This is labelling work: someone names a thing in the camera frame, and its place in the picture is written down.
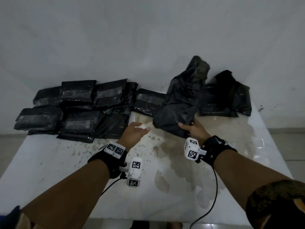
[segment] gray wall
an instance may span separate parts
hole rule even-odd
[[[258,107],[280,106],[261,111],[268,127],[305,127],[304,3],[0,0],[0,133],[14,132],[41,88],[129,78],[165,91],[193,55],[211,65],[210,77],[231,70]]]

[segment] black wristband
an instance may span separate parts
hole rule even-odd
[[[220,139],[218,136],[212,136],[208,138],[201,149],[205,150],[207,153],[202,156],[202,160],[212,167],[214,166],[214,162],[217,156],[225,150],[234,150],[237,152],[236,149],[232,148],[225,140]]]
[[[108,154],[104,151],[108,145],[109,144],[104,145],[103,147],[101,147],[99,149],[100,151],[97,152],[96,154],[94,154],[88,160],[88,162],[91,162],[91,161],[96,160],[96,159],[102,160],[107,165],[107,167],[109,169],[110,178],[114,179],[114,178],[119,177],[120,174],[121,174],[121,171],[119,170],[119,167],[120,166],[124,167],[127,151],[124,150],[123,153],[121,154],[120,159],[117,159],[117,158],[113,157],[111,154]]]

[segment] person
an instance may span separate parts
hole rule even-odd
[[[150,128],[137,128],[140,125],[130,123],[117,141],[127,152],[150,131]],[[189,131],[200,146],[207,147],[206,142],[212,137],[197,119],[192,125],[178,125]],[[222,148],[228,149],[210,156],[214,158],[210,165],[246,212],[251,225],[257,229],[302,227],[305,222],[305,184],[227,146],[224,143]],[[111,169],[101,159],[89,160],[21,210],[15,208],[0,221],[0,228],[82,228],[112,175]]]

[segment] floor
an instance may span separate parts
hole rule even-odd
[[[0,177],[17,153],[25,139],[25,134],[0,135]],[[296,180],[305,182],[305,134],[303,133],[272,133],[280,153]],[[131,220],[88,219],[83,229],[120,229],[130,228]],[[151,229],[164,229],[165,223],[151,222]],[[247,226],[196,224],[193,229],[245,229]]]

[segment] wrist strap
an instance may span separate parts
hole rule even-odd
[[[120,176],[120,166],[124,166],[127,151],[125,147],[115,142],[110,142],[102,146],[97,153],[94,154],[88,162],[96,159],[102,160],[108,167],[110,178],[117,178]]]
[[[237,150],[231,147],[225,140],[220,139],[216,135],[208,138],[201,148],[207,152],[201,159],[212,167],[214,166],[217,156],[223,151],[229,149],[237,152]]]

